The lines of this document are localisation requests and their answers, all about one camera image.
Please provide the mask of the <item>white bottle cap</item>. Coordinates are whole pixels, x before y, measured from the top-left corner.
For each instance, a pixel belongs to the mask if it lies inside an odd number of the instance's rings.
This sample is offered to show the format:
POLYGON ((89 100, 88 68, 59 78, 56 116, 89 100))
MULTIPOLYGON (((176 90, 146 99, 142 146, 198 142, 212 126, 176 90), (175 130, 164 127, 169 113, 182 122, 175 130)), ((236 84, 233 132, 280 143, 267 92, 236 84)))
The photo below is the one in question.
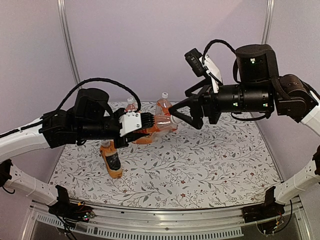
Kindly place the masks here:
POLYGON ((174 125, 178 125, 179 123, 182 122, 181 119, 179 119, 178 117, 173 116, 173 115, 170 116, 170 121, 171 121, 171 123, 174 124, 174 125))

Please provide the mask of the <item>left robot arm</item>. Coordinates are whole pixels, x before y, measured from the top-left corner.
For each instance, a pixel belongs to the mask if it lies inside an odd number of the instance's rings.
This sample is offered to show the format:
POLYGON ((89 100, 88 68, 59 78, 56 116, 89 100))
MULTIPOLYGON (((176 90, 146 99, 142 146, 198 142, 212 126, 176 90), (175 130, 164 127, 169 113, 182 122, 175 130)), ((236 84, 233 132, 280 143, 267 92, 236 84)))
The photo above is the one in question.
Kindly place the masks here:
POLYGON ((97 88, 81 89, 69 110, 44 114, 28 125, 0 136, 0 185, 20 190, 33 200, 54 205, 63 216, 74 213, 66 200, 68 192, 51 187, 32 177, 12 163, 18 155, 41 149, 54 149, 68 144, 82 145, 88 140, 112 140, 115 148, 127 147, 141 137, 139 130, 154 125, 151 113, 112 111, 109 95, 97 88))

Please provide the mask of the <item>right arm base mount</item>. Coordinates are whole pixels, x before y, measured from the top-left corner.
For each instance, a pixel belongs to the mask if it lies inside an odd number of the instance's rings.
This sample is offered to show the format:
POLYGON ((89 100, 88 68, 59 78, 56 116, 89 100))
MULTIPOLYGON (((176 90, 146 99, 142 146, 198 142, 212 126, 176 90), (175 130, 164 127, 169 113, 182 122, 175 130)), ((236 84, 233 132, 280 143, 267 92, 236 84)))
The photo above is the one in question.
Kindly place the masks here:
POLYGON ((246 206, 241 209, 245 223, 273 218, 285 213, 285 205, 276 203, 275 189, 276 187, 273 186, 265 192, 263 203, 246 206))

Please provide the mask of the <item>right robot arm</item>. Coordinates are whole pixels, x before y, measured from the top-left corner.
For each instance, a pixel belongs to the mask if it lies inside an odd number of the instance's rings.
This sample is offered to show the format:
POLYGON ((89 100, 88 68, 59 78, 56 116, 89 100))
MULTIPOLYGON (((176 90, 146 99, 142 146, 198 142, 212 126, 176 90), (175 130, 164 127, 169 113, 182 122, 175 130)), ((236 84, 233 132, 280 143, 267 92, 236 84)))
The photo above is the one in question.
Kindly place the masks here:
POLYGON ((185 54, 196 76, 202 81, 185 91, 186 98, 169 113, 201 129, 203 118, 216 124, 222 113, 239 120, 242 113, 259 113, 268 119, 273 112, 320 132, 320 96, 296 75, 281 76, 274 50, 268 44, 249 44, 232 48, 234 84, 223 84, 220 71, 206 51, 192 49, 185 54))

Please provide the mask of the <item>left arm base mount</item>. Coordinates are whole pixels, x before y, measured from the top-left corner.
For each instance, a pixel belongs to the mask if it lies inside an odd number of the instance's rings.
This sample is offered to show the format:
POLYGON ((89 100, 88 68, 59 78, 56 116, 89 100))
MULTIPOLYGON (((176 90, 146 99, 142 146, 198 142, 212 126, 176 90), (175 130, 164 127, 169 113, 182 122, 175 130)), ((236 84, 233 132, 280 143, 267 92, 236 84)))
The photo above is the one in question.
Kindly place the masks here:
POLYGON ((93 208, 86 205, 85 201, 70 202, 66 188, 60 185, 56 185, 55 188, 57 190, 57 202, 48 206, 49 213, 74 222, 88 222, 95 216, 93 208))

